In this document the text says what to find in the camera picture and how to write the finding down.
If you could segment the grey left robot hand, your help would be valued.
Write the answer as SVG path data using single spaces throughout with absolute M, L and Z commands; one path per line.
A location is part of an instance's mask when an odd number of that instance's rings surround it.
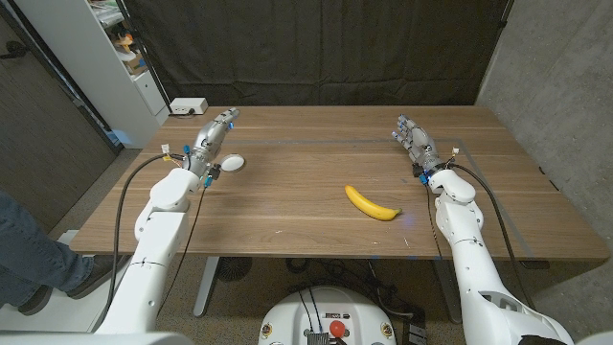
M 218 156 L 226 133 L 234 127 L 234 120 L 240 111 L 231 107 L 219 113 L 212 121 L 201 128 L 196 136 L 193 147 L 186 154 L 182 163 L 184 170 L 198 177 L 206 175 Z

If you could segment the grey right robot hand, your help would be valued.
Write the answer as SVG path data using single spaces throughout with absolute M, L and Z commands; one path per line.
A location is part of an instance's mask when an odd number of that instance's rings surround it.
M 423 184 L 444 167 L 434 140 L 404 114 L 398 116 L 397 130 L 392 132 L 392 137 L 408 151 L 413 162 L 413 176 Z

